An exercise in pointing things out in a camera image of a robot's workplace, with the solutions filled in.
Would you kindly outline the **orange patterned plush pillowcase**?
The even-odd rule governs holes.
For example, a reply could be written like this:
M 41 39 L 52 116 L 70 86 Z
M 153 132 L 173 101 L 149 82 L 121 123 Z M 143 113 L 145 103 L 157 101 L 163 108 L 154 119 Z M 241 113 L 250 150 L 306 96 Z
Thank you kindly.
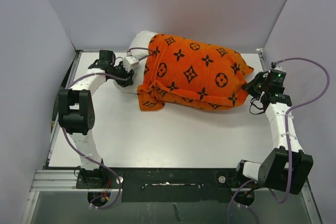
M 204 111 L 229 110 L 245 103 L 242 89 L 253 73 L 240 53 L 168 34 L 149 36 L 150 56 L 137 88 L 141 111 L 176 103 Z

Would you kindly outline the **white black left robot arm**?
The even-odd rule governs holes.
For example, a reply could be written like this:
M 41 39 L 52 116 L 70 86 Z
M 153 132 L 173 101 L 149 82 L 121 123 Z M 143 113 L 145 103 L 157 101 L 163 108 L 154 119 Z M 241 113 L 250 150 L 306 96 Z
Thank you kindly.
M 113 51 L 101 50 L 84 76 L 58 92 L 58 124 L 66 141 L 80 157 L 79 181 L 89 182 L 96 188 L 107 181 L 108 169 L 97 151 L 92 133 L 96 120 L 92 96 L 108 80 L 122 87 L 132 85 L 138 64 L 132 55 L 117 60 Z

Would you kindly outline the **white pillow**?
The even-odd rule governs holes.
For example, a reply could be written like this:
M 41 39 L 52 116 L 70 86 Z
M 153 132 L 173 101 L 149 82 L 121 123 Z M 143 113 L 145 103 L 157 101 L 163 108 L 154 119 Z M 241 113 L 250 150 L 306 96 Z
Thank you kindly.
M 113 82 L 115 87 L 119 91 L 123 93 L 136 94 L 138 86 L 141 85 L 144 80 L 145 63 L 146 63 L 145 57 L 147 57 L 150 54 L 148 51 L 149 43 L 151 39 L 154 38 L 155 35 L 158 35 L 158 33 L 145 30 L 139 32 L 133 39 L 129 47 L 131 49 L 131 52 L 127 53 L 127 56 L 132 55 L 135 59 L 139 60 L 139 63 L 134 68 L 132 85 L 127 87 L 121 87 L 119 84 L 117 84 L 116 81 Z

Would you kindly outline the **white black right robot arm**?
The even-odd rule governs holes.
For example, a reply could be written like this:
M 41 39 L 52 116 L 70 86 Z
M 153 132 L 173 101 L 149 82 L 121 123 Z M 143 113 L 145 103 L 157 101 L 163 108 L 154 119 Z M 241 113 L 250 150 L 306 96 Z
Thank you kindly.
M 293 125 L 290 96 L 284 94 L 286 72 L 281 67 L 259 72 L 243 90 L 252 97 L 250 105 L 264 114 L 270 124 L 273 149 L 262 163 L 241 160 L 234 182 L 241 187 L 254 180 L 260 187 L 297 195 L 313 166 L 303 151 Z

